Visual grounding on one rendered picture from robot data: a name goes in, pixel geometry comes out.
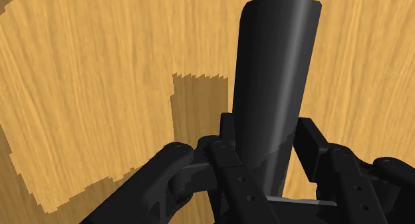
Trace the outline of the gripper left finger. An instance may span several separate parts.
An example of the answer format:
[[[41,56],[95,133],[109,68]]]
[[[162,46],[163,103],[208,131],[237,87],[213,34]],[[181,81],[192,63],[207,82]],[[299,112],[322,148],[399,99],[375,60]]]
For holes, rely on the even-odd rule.
[[[280,224],[234,149],[233,116],[196,148],[172,142],[126,180],[80,224],[168,224],[194,193],[206,191],[214,224]]]

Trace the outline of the tall black cylinder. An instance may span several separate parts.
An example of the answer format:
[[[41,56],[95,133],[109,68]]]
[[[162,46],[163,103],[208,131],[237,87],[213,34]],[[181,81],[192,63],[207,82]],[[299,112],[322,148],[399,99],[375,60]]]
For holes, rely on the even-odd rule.
[[[321,9],[316,0],[252,0],[241,12],[235,150],[267,196],[283,194]]]

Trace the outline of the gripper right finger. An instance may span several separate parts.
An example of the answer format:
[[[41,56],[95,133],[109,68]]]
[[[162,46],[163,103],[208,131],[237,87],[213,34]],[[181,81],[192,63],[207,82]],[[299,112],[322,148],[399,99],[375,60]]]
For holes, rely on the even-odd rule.
[[[415,224],[415,168],[391,157],[371,164],[329,143],[310,118],[299,118],[293,146],[318,199],[337,205],[340,224]]]

